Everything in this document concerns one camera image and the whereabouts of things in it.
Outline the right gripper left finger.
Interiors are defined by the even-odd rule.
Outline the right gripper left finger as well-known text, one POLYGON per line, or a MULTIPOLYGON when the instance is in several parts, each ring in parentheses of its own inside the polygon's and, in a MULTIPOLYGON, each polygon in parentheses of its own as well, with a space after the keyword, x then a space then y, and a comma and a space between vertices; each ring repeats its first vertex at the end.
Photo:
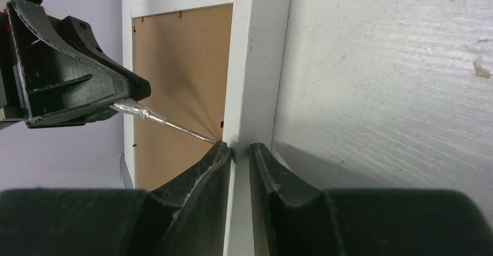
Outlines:
POLYGON ((222 255, 231 150, 216 143, 152 191, 1 193, 2 255, 222 255))

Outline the white picture frame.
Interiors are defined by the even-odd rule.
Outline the white picture frame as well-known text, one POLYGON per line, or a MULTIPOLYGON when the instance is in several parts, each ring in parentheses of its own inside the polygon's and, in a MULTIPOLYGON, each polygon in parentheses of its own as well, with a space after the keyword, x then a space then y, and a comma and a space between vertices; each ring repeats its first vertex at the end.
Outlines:
POLYGON ((122 0, 123 65, 139 17, 232 5, 223 138, 233 149, 221 255, 254 255, 248 148, 271 146, 290 0, 122 0))

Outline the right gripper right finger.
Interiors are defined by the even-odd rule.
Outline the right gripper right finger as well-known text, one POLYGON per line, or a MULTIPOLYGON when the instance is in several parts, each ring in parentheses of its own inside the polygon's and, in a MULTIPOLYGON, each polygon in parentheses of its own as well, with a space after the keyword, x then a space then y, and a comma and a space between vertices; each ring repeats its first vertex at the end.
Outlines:
POLYGON ((249 146, 256 255, 491 255, 492 229, 452 190, 319 190, 249 146))

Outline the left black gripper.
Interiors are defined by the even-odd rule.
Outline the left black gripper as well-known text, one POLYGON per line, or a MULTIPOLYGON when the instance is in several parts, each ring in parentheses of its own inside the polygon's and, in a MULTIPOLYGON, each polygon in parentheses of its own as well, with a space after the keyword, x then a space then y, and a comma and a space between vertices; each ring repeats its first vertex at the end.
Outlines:
POLYGON ((82 126, 150 96, 150 83, 108 57, 87 22, 49 16, 42 2, 1 0, 1 130, 82 126))

